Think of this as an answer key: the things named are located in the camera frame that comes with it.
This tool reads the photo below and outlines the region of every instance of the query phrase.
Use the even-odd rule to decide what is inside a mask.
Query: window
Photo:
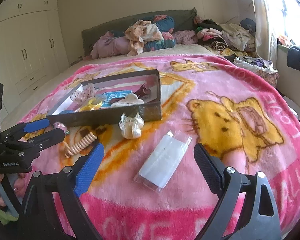
[[[285,34],[300,45],[300,3],[298,0],[267,0],[269,20],[276,35]]]

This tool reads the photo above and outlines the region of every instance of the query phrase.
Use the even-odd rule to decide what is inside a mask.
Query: wall
[[[252,0],[58,0],[62,36],[69,62],[83,55],[81,31],[138,13],[187,10],[219,23],[239,23],[251,13]]]
[[[277,69],[280,78],[277,89],[300,107],[300,70],[287,67],[287,51],[278,46]]]

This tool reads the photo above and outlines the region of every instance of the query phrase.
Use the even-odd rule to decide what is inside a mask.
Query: wardrobe
[[[57,0],[6,0],[0,5],[1,120],[69,67]]]

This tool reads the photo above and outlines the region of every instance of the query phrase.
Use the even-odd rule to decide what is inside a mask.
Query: curtain
[[[267,0],[252,0],[256,15],[256,55],[277,62],[277,35],[270,14],[273,11]]]

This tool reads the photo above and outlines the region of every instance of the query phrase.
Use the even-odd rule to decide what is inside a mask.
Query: screw
[[[33,176],[34,176],[35,178],[39,177],[39,176],[40,176],[40,171],[35,171],[35,172],[33,173]]]
[[[259,176],[260,178],[264,178],[266,175],[265,175],[262,171],[259,171],[259,172],[258,172],[258,176]]]
[[[235,172],[235,169],[233,167],[228,167],[226,170],[227,170],[228,173],[234,173]]]
[[[72,170],[71,166],[66,166],[63,168],[64,173],[69,173]]]

